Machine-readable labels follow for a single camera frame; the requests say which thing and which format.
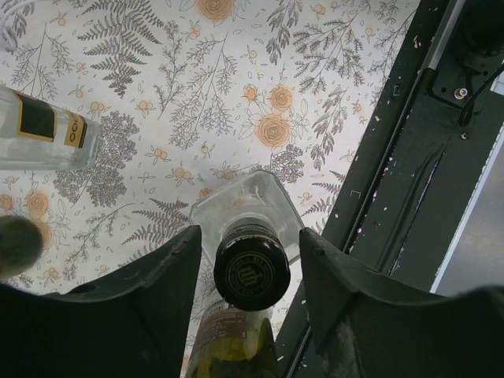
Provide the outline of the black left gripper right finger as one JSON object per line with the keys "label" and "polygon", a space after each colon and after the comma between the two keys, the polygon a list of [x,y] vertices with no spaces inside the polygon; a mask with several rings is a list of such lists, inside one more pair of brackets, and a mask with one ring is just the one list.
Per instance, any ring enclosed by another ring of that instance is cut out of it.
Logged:
{"label": "black left gripper right finger", "polygon": [[299,233],[314,345],[327,377],[500,377],[503,289],[452,297],[382,275]]}

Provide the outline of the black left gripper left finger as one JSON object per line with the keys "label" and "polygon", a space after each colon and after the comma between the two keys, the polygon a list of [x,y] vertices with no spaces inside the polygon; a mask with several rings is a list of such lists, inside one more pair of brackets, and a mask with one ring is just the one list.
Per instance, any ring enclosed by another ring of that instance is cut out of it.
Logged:
{"label": "black left gripper left finger", "polygon": [[4,377],[178,377],[202,254],[190,226],[64,295],[1,288]]}

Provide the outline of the clear square liquor bottle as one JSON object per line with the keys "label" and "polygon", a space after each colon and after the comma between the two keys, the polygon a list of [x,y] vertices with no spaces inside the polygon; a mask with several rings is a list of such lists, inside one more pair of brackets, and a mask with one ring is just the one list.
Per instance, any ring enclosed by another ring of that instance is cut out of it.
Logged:
{"label": "clear square liquor bottle", "polygon": [[101,126],[1,87],[1,169],[76,170],[95,162]]}

